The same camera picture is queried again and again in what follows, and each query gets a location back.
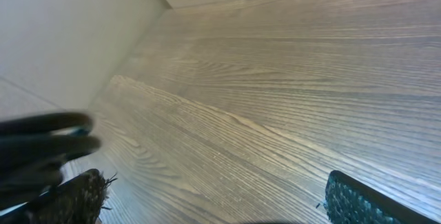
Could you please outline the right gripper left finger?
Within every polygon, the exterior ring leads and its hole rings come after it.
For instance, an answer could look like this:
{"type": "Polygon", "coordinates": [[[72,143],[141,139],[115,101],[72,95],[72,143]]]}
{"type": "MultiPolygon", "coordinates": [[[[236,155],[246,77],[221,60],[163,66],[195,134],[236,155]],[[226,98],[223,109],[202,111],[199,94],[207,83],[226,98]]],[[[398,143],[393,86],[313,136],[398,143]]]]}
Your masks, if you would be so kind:
{"type": "Polygon", "coordinates": [[[4,214],[1,224],[95,224],[115,180],[90,169],[4,214]]]}

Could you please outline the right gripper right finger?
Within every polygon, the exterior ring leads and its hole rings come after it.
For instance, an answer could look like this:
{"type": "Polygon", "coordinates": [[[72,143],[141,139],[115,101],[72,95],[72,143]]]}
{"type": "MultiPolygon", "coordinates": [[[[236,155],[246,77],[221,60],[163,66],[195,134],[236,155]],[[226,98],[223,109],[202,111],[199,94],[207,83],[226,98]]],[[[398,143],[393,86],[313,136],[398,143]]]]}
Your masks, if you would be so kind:
{"type": "Polygon", "coordinates": [[[438,224],[338,170],[329,174],[321,205],[333,224],[438,224]]]}

